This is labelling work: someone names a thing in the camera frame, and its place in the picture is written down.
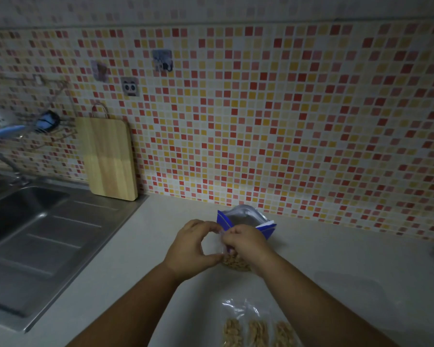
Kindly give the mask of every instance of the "forearm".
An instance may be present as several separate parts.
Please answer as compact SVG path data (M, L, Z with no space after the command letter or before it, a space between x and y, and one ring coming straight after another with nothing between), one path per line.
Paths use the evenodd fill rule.
M68 347L147 346L179 283L164 264L153 268Z
M277 254L260 274L306 346L396 346Z

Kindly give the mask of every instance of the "person's left hand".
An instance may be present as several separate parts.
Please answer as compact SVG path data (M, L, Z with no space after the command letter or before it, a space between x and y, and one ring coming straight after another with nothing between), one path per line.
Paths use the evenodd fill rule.
M214 221L190 220L179 230L163 264L174 272L179 282L215 266L222 261L224 255L204 255L201 241L210 231L219 233L220 230L222 227Z

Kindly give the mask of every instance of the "cutting board handle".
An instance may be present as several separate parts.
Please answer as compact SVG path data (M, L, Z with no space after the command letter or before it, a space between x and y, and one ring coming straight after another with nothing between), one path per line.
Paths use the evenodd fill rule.
M91 118L96 118L95 117L95 112L96 112L96 106L101 106L101 107L103 107L103 110L104 110L104 117L106 118L106 119L109 119L109 117L108 117L108 108L102 103L102 102L99 102L99 101L96 101L94 104L93 104L93 106L92 106L92 112L90 113L90 117Z

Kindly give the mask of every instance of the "nut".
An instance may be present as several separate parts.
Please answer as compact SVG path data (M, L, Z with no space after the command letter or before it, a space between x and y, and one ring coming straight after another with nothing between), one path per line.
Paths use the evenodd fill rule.
M223 347L243 347L241 325L237 319L227 319L224 325Z
M263 320L249 322L249 346L268 347L268 327Z
M238 270L240 272L250 272L251 267L246 263L243 258L241 258L237 253L227 253L224 256L224 261L222 262L224 266L230 269Z
M294 329L285 321L278 321L275 324L275 341L273 347L296 347Z

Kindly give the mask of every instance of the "hand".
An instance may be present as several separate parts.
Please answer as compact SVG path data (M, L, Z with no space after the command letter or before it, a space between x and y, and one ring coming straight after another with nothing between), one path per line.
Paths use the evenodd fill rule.
M224 258L223 254L204 255L201 246L205 236L222 227L214 221L190 220L179 230L163 263L175 274L179 282L188 280L207 268L215 266Z
M267 257L276 255L260 230L250 225L240 224L228 229L222 236L222 241L225 245L232 246L256 274L260 273Z

